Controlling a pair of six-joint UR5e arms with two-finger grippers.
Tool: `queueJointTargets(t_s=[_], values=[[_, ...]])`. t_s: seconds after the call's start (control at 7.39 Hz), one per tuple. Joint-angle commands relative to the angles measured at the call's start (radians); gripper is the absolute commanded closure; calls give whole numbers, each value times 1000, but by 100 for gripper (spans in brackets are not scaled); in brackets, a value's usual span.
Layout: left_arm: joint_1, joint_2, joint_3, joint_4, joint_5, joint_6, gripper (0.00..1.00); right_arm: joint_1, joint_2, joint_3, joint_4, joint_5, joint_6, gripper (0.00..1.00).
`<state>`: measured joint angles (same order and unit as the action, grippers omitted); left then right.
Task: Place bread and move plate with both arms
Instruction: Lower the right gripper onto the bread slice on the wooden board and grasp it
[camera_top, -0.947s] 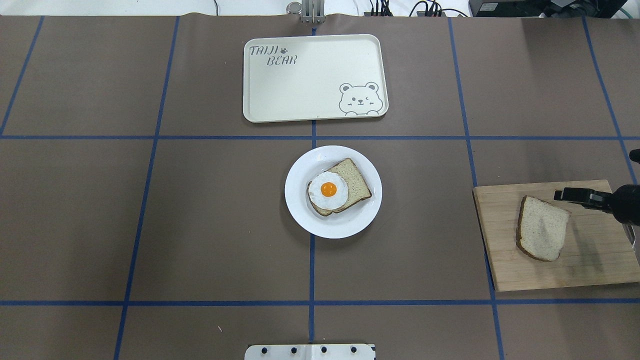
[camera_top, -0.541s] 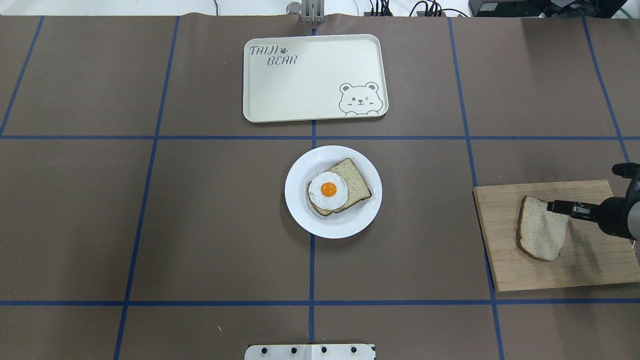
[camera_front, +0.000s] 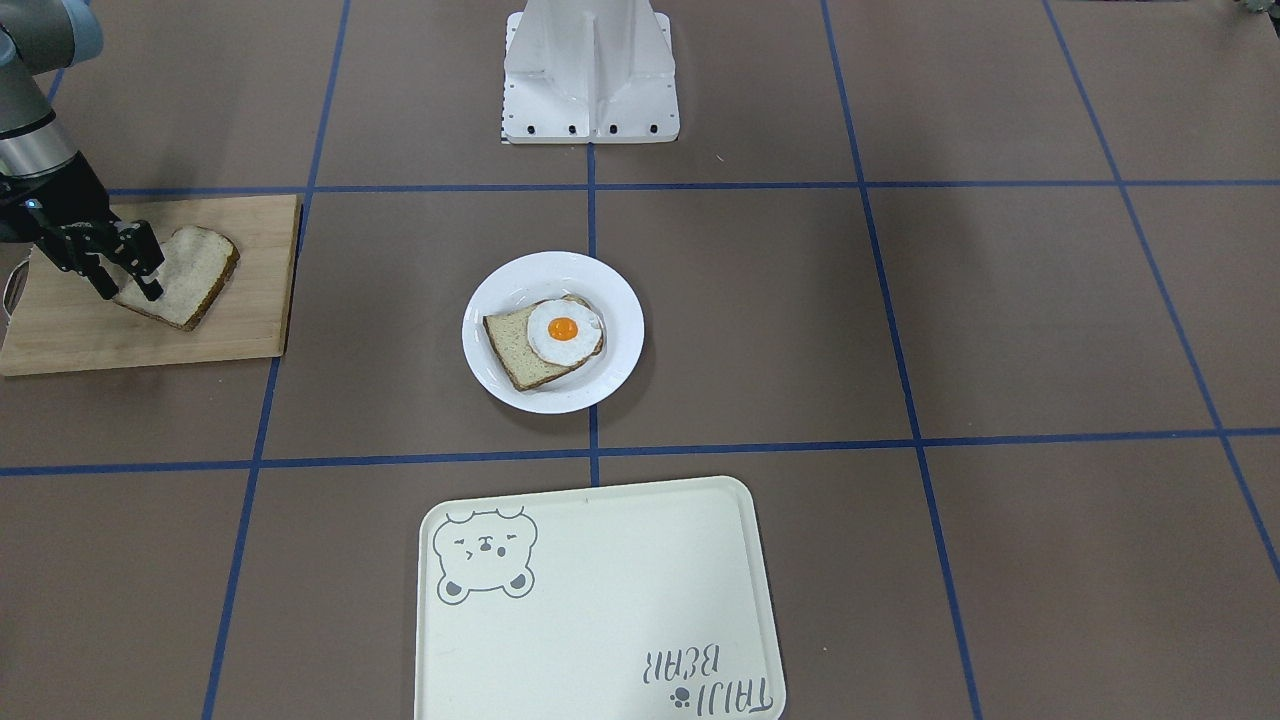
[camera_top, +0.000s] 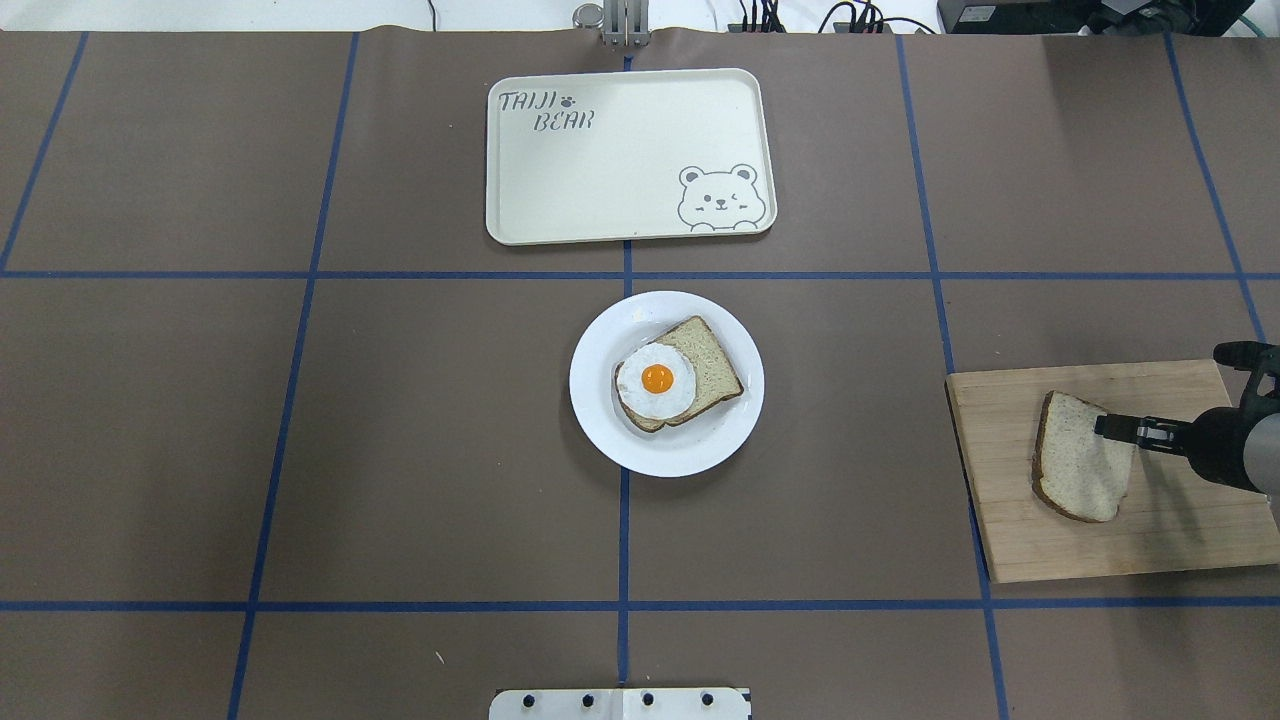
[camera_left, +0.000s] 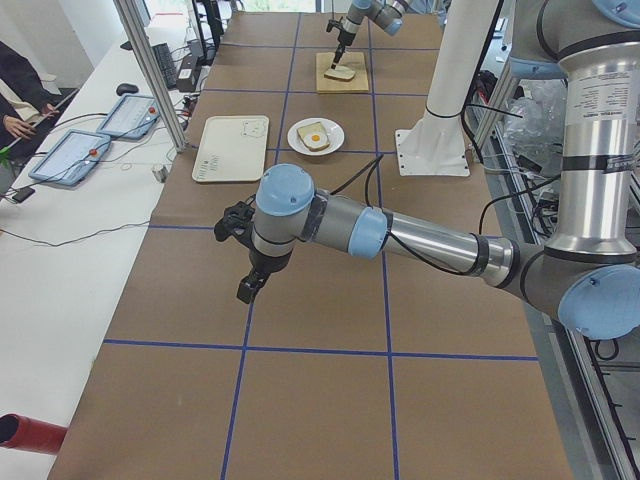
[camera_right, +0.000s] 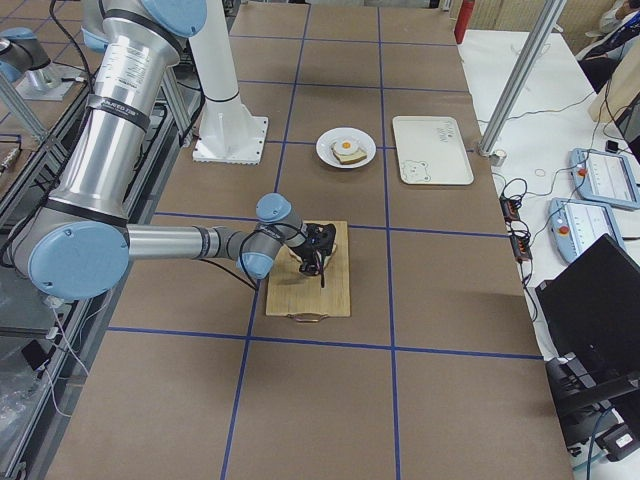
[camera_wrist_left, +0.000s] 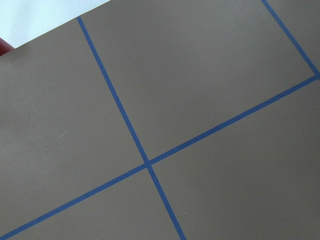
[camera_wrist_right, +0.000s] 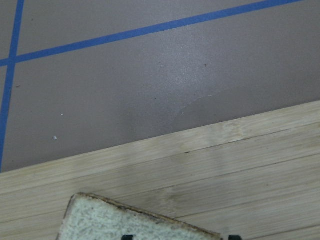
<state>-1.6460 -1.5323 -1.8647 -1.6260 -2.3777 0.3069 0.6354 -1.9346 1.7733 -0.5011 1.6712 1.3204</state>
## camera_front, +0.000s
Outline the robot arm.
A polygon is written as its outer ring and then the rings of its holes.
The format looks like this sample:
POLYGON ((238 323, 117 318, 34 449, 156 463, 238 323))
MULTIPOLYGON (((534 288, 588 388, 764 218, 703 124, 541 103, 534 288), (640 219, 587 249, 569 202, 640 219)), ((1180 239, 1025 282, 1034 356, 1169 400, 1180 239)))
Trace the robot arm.
POLYGON ((1 241, 38 249, 105 300, 123 270, 154 301, 165 258, 146 220, 125 222, 60 122, 37 76, 99 56, 102 27, 86 1, 1 4, 1 241))

